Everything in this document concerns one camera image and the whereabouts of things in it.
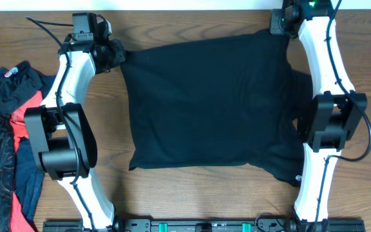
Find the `wooden table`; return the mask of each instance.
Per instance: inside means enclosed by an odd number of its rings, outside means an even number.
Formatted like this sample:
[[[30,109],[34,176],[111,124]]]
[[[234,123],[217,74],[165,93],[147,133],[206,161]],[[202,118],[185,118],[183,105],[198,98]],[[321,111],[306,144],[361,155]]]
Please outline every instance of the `wooden table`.
[[[267,28],[269,11],[101,12],[112,23],[113,37],[127,50],[240,35]],[[0,12],[0,66],[29,60],[45,74],[59,66],[58,47],[25,20],[71,22],[71,12]],[[340,11],[338,41],[348,75],[358,92],[368,95],[371,120],[371,10]],[[60,39],[71,28],[49,26]],[[309,72],[304,49],[290,42],[292,66]],[[108,198],[120,215],[155,218],[255,218],[262,212],[286,215],[299,189],[250,166],[173,168],[128,171],[135,147],[131,140],[128,96],[120,69],[96,76],[85,112],[98,144],[97,171]],[[366,147],[363,122],[343,154],[360,155]],[[331,217],[361,217],[371,231],[371,154],[362,162],[338,162],[329,200]],[[39,230],[47,219],[79,218],[71,198],[56,181],[45,178],[35,215]]]

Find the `wood grain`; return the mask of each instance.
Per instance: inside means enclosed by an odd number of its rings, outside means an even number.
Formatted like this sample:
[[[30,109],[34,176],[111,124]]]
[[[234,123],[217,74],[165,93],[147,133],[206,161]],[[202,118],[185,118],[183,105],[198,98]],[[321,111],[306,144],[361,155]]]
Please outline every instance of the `wood grain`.
[[[253,33],[268,27],[269,11],[101,12],[128,50]],[[58,69],[54,41],[25,20],[71,22],[71,12],[0,12],[0,66],[28,59],[45,74]],[[338,41],[348,75],[369,98],[371,119],[371,10],[340,11]],[[49,26],[60,39],[70,28]],[[299,41],[287,52],[292,66],[309,72]],[[119,68],[96,76],[85,112],[99,149],[97,171],[104,190],[121,215],[155,218],[254,218],[262,212],[286,215],[298,190],[260,168],[201,167],[128,171],[135,150],[131,140],[128,96]],[[363,123],[344,155],[358,156],[366,146]],[[359,163],[339,162],[330,194],[331,217],[361,217],[371,231],[371,154]],[[71,198],[47,176],[35,215],[39,230],[47,219],[79,218]]]

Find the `red cloth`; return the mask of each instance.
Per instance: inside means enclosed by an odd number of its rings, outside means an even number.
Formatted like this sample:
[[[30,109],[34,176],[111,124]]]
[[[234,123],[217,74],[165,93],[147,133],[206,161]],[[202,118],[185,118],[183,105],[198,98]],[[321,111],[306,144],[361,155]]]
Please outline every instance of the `red cloth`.
[[[17,153],[19,142],[22,137],[28,138],[26,132],[24,114],[27,108],[38,107],[43,101],[43,94],[38,91],[30,100],[23,104],[20,108],[15,110],[11,114],[10,124],[14,131],[14,150]],[[12,207],[11,207],[11,218],[10,227],[11,232],[34,232],[29,223],[25,220],[23,213],[21,212],[21,204],[18,201],[17,195],[13,192],[12,196]]]
[[[26,132],[25,122],[24,122],[24,114],[27,108],[31,107],[38,107],[40,103],[43,101],[43,94],[41,91],[37,91],[37,93],[28,100],[25,104],[23,104],[20,108],[15,110],[11,114],[10,124],[14,131],[14,150],[17,152],[19,147],[19,142],[21,141],[22,137],[28,138],[28,133]]]
[[[21,212],[21,204],[19,203],[15,192],[12,194],[10,227],[12,232],[34,232]]]

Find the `logo on clothing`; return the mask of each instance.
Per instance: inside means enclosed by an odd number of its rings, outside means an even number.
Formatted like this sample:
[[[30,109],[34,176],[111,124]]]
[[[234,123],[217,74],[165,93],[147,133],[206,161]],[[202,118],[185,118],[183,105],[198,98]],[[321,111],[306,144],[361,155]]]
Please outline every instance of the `logo on clothing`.
[[[18,68],[17,67],[13,67],[11,68],[10,71],[8,71],[4,76],[5,77],[10,77],[12,74],[16,74],[18,72]]]

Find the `white wall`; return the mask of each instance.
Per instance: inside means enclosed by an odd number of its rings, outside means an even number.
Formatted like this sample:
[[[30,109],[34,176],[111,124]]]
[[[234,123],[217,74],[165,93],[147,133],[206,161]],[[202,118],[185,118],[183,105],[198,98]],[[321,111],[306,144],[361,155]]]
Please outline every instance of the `white wall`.
[[[269,10],[283,0],[0,0],[14,10]],[[371,9],[371,0],[343,0],[342,9]]]

